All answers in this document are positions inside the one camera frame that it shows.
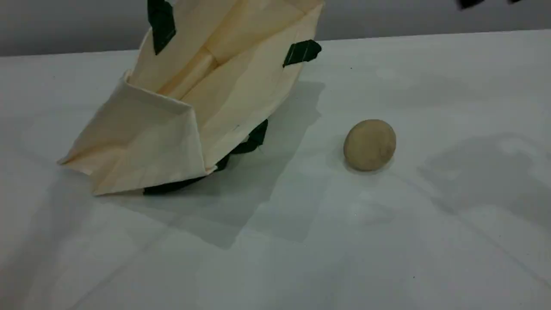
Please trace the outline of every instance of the gray wall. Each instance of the gray wall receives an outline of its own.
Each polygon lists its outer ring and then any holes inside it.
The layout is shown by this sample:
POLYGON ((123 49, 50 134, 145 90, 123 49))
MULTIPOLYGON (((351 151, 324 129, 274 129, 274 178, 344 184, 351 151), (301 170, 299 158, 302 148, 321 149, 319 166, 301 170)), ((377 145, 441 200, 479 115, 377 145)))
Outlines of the gray wall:
MULTIPOLYGON (((326 0, 318 39, 551 28, 551 0, 326 0)), ((3 0, 0 55, 136 49, 146 0, 3 0)))

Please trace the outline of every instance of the dark green tape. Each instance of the dark green tape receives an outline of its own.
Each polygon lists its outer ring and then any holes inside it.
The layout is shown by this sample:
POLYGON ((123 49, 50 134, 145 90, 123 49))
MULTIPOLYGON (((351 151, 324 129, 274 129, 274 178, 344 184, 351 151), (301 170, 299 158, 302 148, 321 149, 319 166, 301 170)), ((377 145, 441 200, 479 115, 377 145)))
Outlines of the dark green tape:
POLYGON ((153 49, 158 55, 176 35, 172 6, 164 0, 147 0, 147 14, 153 30, 153 49))
MULTIPOLYGON (((216 166, 216 172, 222 171, 226 169, 228 166, 228 162, 230 161, 230 155, 231 154, 245 154, 250 153, 254 150, 256 150, 259 146, 261 146, 264 143, 264 138, 266 136, 266 130, 268 129, 268 120, 265 120, 260 125, 258 125, 251 133, 249 134, 249 139, 247 139, 246 142, 243 142, 239 144, 236 148, 233 149, 228 155, 226 155, 222 160, 220 160, 216 166)), ((200 177, 196 179, 191 180, 185 180, 180 182, 173 182, 173 183, 167 183, 162 184, 158 186, 152 186, 149 188, 145 188, 143 190, 144 195, 164 195, 171 193, 173 191, 178 191, 186 186, 189 186, 195 182, 198 182, 206 177, 200 177)))
MULTIPOLYGON (((472 7, 475 7, 485 0, 457 0, 457 3, 459 4, 460 9, 470 9, 472 7)), ((510 4, 515 4, 517 2, 520 2, 521 0, 508 0, 510 4)))
POLYGON ((314 40, 294 43, 289 48, 283 67, 303 61, 311 61, 321 52, 321 45, 314 40))

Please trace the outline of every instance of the beige egg-shaped object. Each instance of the beige egg-shaped object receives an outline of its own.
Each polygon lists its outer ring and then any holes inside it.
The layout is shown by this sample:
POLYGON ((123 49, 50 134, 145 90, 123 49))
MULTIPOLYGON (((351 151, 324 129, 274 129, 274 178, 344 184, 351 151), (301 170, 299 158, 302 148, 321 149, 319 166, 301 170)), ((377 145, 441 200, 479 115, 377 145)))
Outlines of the beige egg-shaped object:
POLYGON ((344 157, 353 169, 375 171, 386 165, 396 150, 394 129, 382 120, 356 124, 344 141, 344 157))

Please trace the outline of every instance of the white table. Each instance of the white table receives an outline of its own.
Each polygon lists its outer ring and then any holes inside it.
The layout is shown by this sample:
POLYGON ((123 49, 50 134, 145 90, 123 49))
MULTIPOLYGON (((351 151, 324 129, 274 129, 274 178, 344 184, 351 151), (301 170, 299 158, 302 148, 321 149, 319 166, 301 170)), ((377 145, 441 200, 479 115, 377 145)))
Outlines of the white table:
POLYGON ((55 165, 135 51, 0 58, 0 309, 551 308, 551 30, 322 45, 260 151, 164 197, 55 165))

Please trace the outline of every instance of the cream paper bag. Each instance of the cream paper bag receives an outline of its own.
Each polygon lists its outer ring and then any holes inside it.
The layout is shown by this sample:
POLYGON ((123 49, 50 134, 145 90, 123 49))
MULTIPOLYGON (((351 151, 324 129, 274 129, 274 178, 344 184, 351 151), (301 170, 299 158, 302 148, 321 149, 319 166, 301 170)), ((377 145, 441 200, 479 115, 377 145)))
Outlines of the cream paper bag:
POLYGON ((290 47, 314 38, 322 7, 195 0, 153 17, 150 7, 134 69, 59 163, 89 175, 95 195, 209 175, 286 99, 303 66, 284 65, 290 47))

